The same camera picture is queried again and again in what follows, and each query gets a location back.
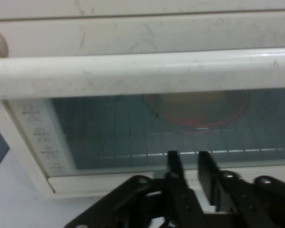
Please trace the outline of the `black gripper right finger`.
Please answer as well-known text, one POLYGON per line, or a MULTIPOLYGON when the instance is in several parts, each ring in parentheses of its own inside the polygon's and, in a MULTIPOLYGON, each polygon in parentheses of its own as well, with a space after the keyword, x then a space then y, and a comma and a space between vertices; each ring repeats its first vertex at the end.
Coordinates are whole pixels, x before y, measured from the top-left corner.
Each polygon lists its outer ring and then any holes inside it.
POLYGON ((285 182, 258 176, 253 183, 221 170, 210 153, 199 152, 199 181, 217 212, 229 212, 246 228, 285 228, 285 182))

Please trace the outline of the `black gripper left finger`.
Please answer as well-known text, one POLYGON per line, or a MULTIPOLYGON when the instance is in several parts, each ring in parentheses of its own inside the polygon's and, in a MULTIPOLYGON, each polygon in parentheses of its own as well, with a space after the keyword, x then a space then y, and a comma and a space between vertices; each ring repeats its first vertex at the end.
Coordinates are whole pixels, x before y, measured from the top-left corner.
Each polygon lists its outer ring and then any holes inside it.
POLYGON ((184 176, 177 151, 169 151, 163 178, 136 175, 66 224, 67 228, 147 228, 164 217, 181 228, 204 228, 206 219, 184 176))

